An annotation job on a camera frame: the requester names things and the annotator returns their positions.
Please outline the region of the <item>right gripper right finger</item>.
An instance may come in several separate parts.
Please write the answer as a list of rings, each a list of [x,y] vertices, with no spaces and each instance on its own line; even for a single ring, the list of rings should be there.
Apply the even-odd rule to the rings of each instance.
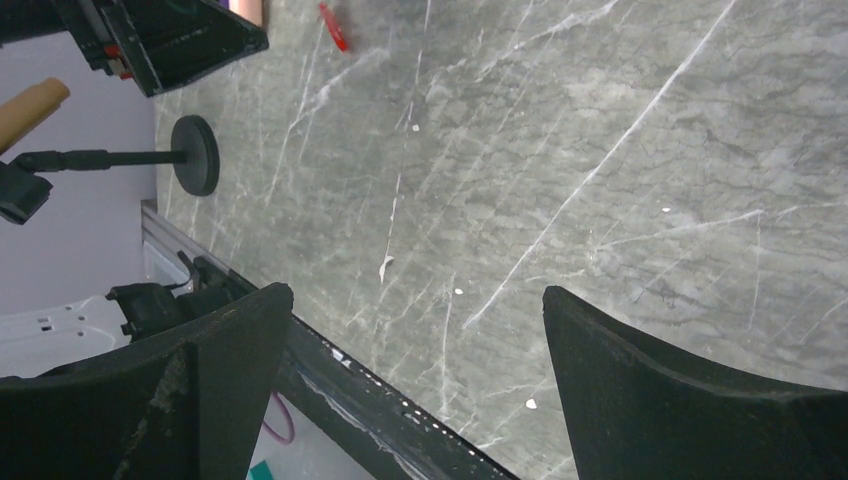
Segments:
[[[580,478],[846,477],[845,392],[708,360],[559,286],[543,320]]]

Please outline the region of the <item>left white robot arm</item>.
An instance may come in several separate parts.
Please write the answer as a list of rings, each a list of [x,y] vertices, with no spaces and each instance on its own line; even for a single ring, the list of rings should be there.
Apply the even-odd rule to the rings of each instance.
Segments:
[[[68,32],[91,68],[132,80],[153,97],[265,50],[266,16],[263,1],[5,1],[1,41]],[[164,152],[19,154],[1,166],[1,215],[13,225],[26,223],[50,196],[50,172],[154,165],[171,166],[186,193],[211,195],[220,156],[209,124],[196,115],[179,119]],[[5,315],[1,373],[32,378],[126,346],[139,333],[126,311],[141,297],[170,293],[168,286],[130,285],[52,309]]]

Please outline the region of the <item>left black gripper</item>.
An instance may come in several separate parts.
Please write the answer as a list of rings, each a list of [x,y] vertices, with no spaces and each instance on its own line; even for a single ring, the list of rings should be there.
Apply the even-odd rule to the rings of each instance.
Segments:
[[[183,88],[269,47],[265,30],[219,1],[53,1],[93,70],[147,97]]]

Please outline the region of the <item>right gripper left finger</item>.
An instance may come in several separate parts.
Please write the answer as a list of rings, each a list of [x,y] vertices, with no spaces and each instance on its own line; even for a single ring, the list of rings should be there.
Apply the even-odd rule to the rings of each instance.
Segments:
[[[1,381],[5,479],[243,479],[292,324],[270,284],[202,318]]]

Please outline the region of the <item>red key tag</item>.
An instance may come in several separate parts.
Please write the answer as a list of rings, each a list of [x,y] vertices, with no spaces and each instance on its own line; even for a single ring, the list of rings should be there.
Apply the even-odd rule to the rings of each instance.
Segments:
[[[321,2],[318,6],[319,13],[324,21],[324,24],[328,30],[328,33],[333,40],[336,47],[342,52],[349,51],[348,42],[343,34],[342,28],[339,24],[338,18],[335,15],[334,11],[330,6],[326,3]]]

